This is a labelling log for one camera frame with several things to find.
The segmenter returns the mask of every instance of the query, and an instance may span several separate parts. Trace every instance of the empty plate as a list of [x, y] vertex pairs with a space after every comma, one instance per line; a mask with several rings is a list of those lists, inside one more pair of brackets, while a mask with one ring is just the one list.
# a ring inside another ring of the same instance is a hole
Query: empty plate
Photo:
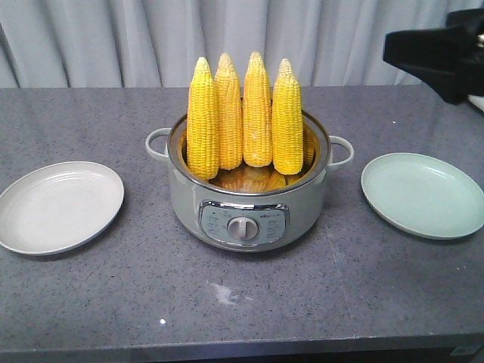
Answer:
[[433, 157], [378, 157], [363, 170], [361, 187], [381, 217], [420, 237], [459, 238], [484, 225], [482, 189], [461, 170]]
[[106, 166], [85, 161], [46, 166], [0, 195], [0, 244], [28, 255], [71, 250], [101, 233], [123, 198], [121, 178]]

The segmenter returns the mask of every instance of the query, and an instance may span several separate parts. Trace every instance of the yellow corn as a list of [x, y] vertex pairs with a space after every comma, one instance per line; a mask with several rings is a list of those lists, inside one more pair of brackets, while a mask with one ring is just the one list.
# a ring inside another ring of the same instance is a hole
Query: yellow corn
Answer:
[[245, 165], [242, 190], [248, 193], [261, 193], [271, 178], [271, 167], [252, 167]]
[[286, 186], [286, 178], [277, 170], [272, 170], [271, 178], [268, 181], [266, 191], [273, 191], [274, 189], [284, 188]]
[[250, 166], [272, 161], [271, 85], [259, 52], [250, 55], [244, 81], [244, 160]]
[[315, 142], [310, 134], [310, 131], [305, 127], [302, 134], [304, 144], [304, 166], [310, 167], [315, 156]]
[[286, 175], [286, 184], [287, 185], [292, 185], [298, 180], [300, 180], [302, 175], [299, 174], [294, 174], [294, 175]]
[[187, 130], [181, 134], [181, 157], [187, 163]]
[[217, 177], [210, 181], [210, 184], [230, 191], [240, 191], [243, 186], [243, 180], [242, 168], [236, 168], [230, 171], [220, 170]]
[[190, 84], [187, 112], [188, 168], [198, 178], [215, 178], [219, 171], [219, 110], [215, 84], [204, 57], [198, 59]]
[[215, 85], [219, 98], [220, 168], [232, 170], [242, 163], [244, 136], [240, 79], [227, 53], [220, 56]]
[[301, 86], [289, 61], [284, 58], [279, 66], [272, 101], [274, 167], [280, 174], [297, 174], [303, 167], [303, 125]]

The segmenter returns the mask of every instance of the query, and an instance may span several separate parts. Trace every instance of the control knob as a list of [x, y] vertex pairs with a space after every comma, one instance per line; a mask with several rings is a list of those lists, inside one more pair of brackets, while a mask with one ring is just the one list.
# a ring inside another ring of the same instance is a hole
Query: control knob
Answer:
[[259, 233], [259, 226], [249, 217], [235, 217], [228, 222], [227, 230], [236, 240], [251, 240]]

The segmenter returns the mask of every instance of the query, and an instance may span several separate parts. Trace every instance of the white plate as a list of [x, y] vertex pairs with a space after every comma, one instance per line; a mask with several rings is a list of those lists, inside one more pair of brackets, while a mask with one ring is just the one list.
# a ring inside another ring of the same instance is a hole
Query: white plate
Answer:
[[27, 255], [71, 250], [101, 233], [121, 207], [111, 169], [73, 161], [38, 169], [0, 195], [0, 244]]
[[484, 97], [479, 96], [469, 96], [469, 101], [478, 107], [480, 110], [484, 111]]

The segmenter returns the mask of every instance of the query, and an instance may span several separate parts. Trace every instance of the cooking pot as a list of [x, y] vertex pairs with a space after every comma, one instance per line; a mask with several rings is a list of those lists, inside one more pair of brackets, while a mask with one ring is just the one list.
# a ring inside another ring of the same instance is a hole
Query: cooking pot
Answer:
[[[208, 244], [238, 252], [273, 250], [307, 232], [321, 215], [327, 174], [350, 163], [355, 152], [346, 139], [329, 136], [316, 118], [302, 114], [314, 144], [312, 163], [288, 185], [262, 191], [223, 188], [194, 176], [185, 162], [186, 115], [172, 128], [150, 133], [146, 150], [169, 168], [172, 207], [180, 222]], [[151, 148], [161, 136], [168, 137], [163, 153]], [[343, 146], [348, 157], [334, 163], [332, 144]]]

